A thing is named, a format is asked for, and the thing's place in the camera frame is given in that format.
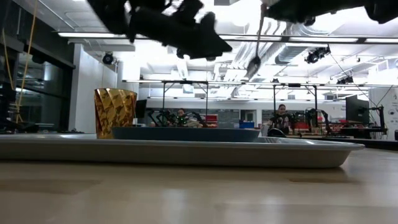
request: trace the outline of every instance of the gold faceted cup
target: gold faceted cup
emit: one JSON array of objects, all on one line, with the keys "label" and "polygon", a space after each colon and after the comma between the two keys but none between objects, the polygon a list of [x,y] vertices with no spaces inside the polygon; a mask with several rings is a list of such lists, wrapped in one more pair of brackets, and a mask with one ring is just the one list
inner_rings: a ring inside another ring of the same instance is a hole
[{"label": "gold faceted cup", "polygon": [[137,93],[129,90],[95,90],[95,123],[98,139],[112,139],[113,127],[130,127],[136,111]]}]

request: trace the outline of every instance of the workbench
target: workbench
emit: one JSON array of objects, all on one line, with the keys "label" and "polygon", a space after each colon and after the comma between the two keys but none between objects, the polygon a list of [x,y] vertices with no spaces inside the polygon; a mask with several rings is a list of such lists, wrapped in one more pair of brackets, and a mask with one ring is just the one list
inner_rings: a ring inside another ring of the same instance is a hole
[{"label": "workbench", "polygon": [[396,224],[398,154],[339,169],[0,163],[2,224]]}]

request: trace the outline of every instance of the monitor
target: monitor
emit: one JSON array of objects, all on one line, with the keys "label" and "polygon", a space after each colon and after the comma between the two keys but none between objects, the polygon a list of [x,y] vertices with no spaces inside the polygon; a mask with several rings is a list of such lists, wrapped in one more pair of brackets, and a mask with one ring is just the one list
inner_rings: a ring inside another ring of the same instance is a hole
[{"label": "monitor", "polygon": [[346,120],[369,124],[369,101],[359,100],[357,95],[347,97]]},{"label": "monitor", "polygon": [[147,109],[147,100],[137,100],[136,118],[144,118],[146,109]]}]

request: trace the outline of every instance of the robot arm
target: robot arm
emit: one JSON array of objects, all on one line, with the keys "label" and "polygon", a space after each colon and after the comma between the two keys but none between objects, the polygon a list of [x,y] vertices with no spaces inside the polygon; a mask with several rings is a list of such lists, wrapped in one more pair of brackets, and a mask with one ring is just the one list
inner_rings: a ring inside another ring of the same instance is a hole
[{"label": "robot arm", "polygon": [[328,113],[326,113],[324,110],[316,110],[316,109],[310,109],[310,110],[305,111],[305,119],[307,120],[307,124],[308,124],[308,128],[309,128],[310,132],[312,132],[312,126],[313,126],[312,121],[315,121],[315,123],[317,123],[318,112],[321,112],[323,117],[325,118],[326,132],[327,132],[327,134],[330,134],[331,129],[330,129],[330,124],[329,124]]},{"label": "robot arm", "polygon": [[398,17],[396,0],[280,0],[268,9],[266,16],[310,26],[316,16],[361,6],[365,7],[372,20],[380,24]]},{"label": "robot arm", "polygon": [[[177,48],[177,56],[189,55],[191,59],[215,60],[223,52],[232,51],[215,32],[215,15],[206,14],[199,24],[195,22],[203,3],[184,0],[171,16],[162,14],[172,4],[164,0],[87,0],[106,28],[114,34],[125,34],[130,42],[136,35],[144,35]],[[129,3],[131,10],[125,10]]]}]

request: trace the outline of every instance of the table surface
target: table surface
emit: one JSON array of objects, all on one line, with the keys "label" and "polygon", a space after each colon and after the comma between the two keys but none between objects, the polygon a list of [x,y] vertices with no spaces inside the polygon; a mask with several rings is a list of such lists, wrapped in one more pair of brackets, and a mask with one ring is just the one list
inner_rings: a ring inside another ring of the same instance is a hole
[{"label": "table surface", "polygon": [[0,163],[1,224],[393,223],[398,153],[339,169]]}]

